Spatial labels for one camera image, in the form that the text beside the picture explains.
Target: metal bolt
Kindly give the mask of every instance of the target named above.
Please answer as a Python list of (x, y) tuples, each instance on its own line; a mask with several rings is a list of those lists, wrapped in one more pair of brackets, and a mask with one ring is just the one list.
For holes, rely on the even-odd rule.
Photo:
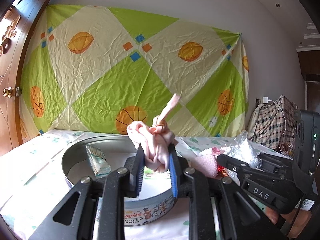
[(232, 179), (230, 177), (223, 177), (222, 182), (224, 184), (230, 184), (232, 182)]
[(125, 173), (127, 173), (127, 171), (128, 171), (128, 169), (125, 167), (121, 167), (121, 168), (117, 169), (117, 172), (119, 174), (125, 174)]
[(83, 177), (83, 178), (81, 179), (81, 183), (82, 183), (82, 184), (87, 184), (87, 183), (90, 182), (90, 180), (91, 180), (91, 178), (90, 178), (89, 176), (85, 176), (85, 177)]
[(194, 168), (189, 167), (189, 168), (186, 168), (184, 171), (186, 174), (194, 174), (196, 170)]

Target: golden door knob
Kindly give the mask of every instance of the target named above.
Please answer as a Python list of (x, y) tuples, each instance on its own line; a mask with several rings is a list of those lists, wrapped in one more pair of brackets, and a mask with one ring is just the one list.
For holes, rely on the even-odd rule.
[(3, 96), (6, 97), (6, 98), (12, 97), (12, 94), (13, 94), (13, 89), (12, 89), (12, 87), (8, 87), (8, 88), (5, 88), (5, 89), (3, 90)]

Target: blue square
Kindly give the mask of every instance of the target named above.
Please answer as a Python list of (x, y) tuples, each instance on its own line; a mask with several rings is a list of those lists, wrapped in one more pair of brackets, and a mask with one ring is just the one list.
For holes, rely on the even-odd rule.
[(137, 37), (136, 37), (136, 41), (139, 42), (139, 43), (142, 42), (142, 41), (144, 41), (143, 35), (140, 34), (139, 36), (137, 36)]
[(133, 53), (130, 58), (133, 60), (133, 62), (135, 62), (136, 60), (138, 60), (140, 57), (138, 52)]

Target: white cable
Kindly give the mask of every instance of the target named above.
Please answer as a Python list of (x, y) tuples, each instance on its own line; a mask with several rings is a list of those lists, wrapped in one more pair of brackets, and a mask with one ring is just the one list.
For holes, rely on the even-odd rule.
[(273, 102), (276, 106), (278, 106), (278, 110), (280, 109), (281, 112), (282, 112), (282, 115), (283, 115), (283, 118), (284, 118), (284, 132), (283, 132), (283, 134), (281, 135), (281, 137), (282, 137), (282, 136), (284, 135), (284, 133), (285, 133), (285, 130), (287, 129), (287, 121), (286, 121), (286, 119), (285, 119), (284, 113), (283, 113), (283, 111), (282, 111), (282, 108), (280, 108), (280, 103), (279, 103), (279, 105), (278, 105), (275, 101), (272, 101), (271, 99), (268, 99), (268, 101)]

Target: ceiling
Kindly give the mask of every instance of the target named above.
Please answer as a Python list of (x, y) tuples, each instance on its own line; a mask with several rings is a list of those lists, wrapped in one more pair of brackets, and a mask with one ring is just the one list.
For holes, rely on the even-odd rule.
[(320, 34), (299, 0), (259, 0), (292, 38), (297, 51), (320, 50)]

